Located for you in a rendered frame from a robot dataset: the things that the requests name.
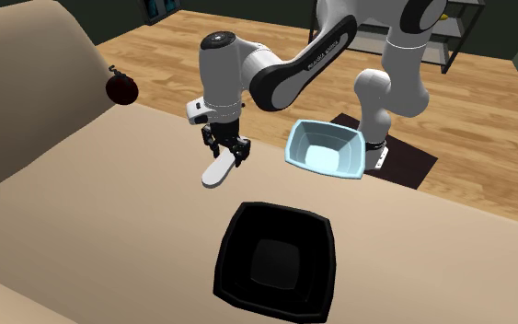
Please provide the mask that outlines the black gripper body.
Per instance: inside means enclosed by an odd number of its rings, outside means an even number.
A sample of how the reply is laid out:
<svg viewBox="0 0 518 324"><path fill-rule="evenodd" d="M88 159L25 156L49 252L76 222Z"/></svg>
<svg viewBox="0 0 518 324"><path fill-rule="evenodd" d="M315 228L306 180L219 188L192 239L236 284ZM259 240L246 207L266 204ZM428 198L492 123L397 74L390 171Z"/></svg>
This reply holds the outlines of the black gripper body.
<svg viewBox="0 0 518 324"><path fill-rule="evenodd" d="M238 143L239 119L227 123L210 123L213 139L222 146L232 147Z"/></svg>

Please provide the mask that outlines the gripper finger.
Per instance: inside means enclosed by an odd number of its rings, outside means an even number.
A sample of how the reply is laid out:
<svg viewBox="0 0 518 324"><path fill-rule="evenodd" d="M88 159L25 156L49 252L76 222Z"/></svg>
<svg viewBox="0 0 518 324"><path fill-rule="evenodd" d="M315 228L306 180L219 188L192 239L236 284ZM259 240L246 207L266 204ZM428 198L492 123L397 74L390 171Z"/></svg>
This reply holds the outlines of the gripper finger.
<svg viewBox="0 0 518 324"><path fill-rule="evenodd" d="M220 147L218 142L213 137L211 126L204 125L201 128L201 135L204 144L207 145L213 151L213 156L218 157L220 155Z"/></svg>
<svg viewBox="0 0 518 324"><path fill-rule="evenodd" d="M233 145L233 155L235 157L235 165L237 168L248 158L250 147L251 141L249 139L243 137L236 138L236 143Z"/></svg>

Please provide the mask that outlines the white oblong object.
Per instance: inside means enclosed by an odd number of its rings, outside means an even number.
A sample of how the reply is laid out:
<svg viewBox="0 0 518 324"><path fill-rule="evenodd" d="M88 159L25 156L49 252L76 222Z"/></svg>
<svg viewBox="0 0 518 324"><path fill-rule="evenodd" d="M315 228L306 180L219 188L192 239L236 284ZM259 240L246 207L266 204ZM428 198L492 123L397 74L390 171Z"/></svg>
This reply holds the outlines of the white oblong object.
<svg viewBox="0 0 518 324"><path fill-rule="evenodd" d="M205 188L219 186L227 177L235 162L235 156L227 148L224 149L201 175L202 185Z"/></svg>

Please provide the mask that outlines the light blue square bowl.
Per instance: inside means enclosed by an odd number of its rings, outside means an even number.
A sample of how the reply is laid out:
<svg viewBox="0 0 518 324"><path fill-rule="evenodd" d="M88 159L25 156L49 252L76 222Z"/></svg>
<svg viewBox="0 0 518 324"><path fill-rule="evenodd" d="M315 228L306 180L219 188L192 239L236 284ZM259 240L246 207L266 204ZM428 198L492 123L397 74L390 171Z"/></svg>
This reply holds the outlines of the light blue square bowl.
<svg viewBox="0 0 518 324"><path fill-rule="evenodd" d="M287 163L320 175L360 179L365 141L355 129L327 121L298 120L284 149Z"/></svg>

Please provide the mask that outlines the dark red round fruit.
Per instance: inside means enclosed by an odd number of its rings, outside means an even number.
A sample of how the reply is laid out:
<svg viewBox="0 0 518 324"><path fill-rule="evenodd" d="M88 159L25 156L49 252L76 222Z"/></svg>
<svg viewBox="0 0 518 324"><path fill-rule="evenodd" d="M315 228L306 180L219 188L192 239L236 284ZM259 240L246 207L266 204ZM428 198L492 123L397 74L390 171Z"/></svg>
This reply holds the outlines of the dark red round fruit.
<svg viewBox="0 0 518 324"><path fill-rule="evenodd" d="M118 71L114 65L109 67L112 76L106 83L106 93L109 99L118 105L130 105L137 100L139 88L134 80Z"/></svg>

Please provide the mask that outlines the black square bowl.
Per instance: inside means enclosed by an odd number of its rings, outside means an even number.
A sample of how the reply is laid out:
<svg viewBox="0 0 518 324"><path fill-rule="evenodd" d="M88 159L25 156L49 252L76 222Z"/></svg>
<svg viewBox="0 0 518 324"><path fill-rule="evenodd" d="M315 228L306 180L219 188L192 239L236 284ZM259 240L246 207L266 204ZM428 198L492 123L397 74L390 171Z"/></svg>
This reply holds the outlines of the black square bowl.
<svg viewBox="0 0 518 324"><path fill-rule="evenodd" d="M242 202L221 242L213 294L267 317L324 323L336 267L335 240L326 217L269 202Z"/></svg>

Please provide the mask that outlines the dark shelf cabinet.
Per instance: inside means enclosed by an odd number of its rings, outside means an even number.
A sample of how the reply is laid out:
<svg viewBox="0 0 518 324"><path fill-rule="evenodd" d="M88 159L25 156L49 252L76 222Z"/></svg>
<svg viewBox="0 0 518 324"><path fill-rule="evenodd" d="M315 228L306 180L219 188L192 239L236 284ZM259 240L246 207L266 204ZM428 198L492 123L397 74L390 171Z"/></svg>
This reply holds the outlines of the dark shelf cabinet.
<svg viewBox="0 0 518 324"><path fill-rule="evenodd" d="M138 0L144 9L144 22L154 25L181 9L181 0Z"/></svg>

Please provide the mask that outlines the dark robot stand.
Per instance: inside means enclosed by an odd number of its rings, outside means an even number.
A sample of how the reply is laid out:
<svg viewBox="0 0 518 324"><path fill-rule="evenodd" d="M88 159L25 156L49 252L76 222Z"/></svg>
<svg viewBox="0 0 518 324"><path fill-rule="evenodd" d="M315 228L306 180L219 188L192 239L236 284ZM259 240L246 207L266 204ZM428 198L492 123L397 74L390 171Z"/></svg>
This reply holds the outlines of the dark robot stand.
<svg viewBox="0 0 518 324"><path fill-rule="evenodd" d="M365 170L365 175L417 190L438 160L389 134L386 147L389 152L383 166L378 170Z"/></svg>

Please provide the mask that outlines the black metal shelf rack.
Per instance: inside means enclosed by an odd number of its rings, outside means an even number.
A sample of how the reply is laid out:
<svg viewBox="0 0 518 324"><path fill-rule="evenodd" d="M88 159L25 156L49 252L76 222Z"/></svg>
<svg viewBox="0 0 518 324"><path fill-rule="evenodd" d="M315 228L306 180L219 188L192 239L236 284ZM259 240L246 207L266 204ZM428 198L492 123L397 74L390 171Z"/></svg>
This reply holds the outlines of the black metal shelf rack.
<svg viewBox="0 0 518 324"><path fill-rule="evenodd" d="M304 71L310 81L343 51L374 53L376 47L392 76L416 76L422 63L446 68L455 56L432 34L459 40L467 35L458 18L440 20L449 2L483 6L481 0L314 0L311 28L317 33L309 34L308 45L279 74Z"/></svg>

